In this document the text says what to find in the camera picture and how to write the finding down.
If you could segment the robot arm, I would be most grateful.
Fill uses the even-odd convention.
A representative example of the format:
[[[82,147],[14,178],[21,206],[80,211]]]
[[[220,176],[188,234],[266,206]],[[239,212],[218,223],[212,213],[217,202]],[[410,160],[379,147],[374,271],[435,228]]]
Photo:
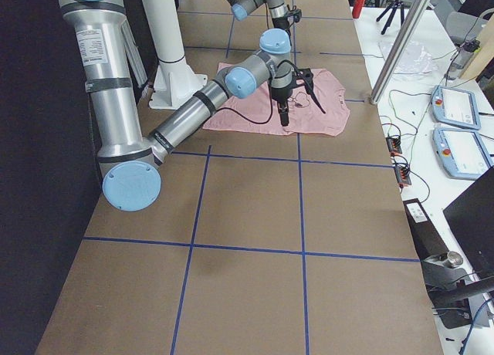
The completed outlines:
[[[290,28],[301,11],[285,0],[227,0],[236,19],[266,7],[272,28],[244,61],[214,77],[188,65],[175,0],[141,0],[157,53],[154,91],[147,107],[134,87],[147,82],[124,0],[58,0],[75,33],[102,146],[96,162],[107,201],[121,211],[139,211],[161,191],[158,168],[232,97],[246,98],[267,85],[271,111],[289,122],[288,99],[307,80],[292,62]]]
[[[235,19],[242,21],[258,8],[265,6],[271,17],[274,28],[282,29],[289,35],[293,23],[298,23],[302,18],[302,10],[295,5],[290,8],[285,0],[226,0],[232,10]]]

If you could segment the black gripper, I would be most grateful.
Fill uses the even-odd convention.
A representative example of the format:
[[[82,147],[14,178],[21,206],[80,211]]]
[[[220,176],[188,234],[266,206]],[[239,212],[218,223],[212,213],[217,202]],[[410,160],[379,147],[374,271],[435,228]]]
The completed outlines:
[[[307,94],[313,96],[313,71],[309,68],[292,69],[285,76],[278,76],[269,81],[269,94],[277,102],[280,123],[283,127],[289,125],[288,99],[295,88],[302,86]]]
[[[272,9],[272,24],[274,28],[282,29],[291,35],[291,27],[302,18],[302,10],[297,7],[278,7]]]

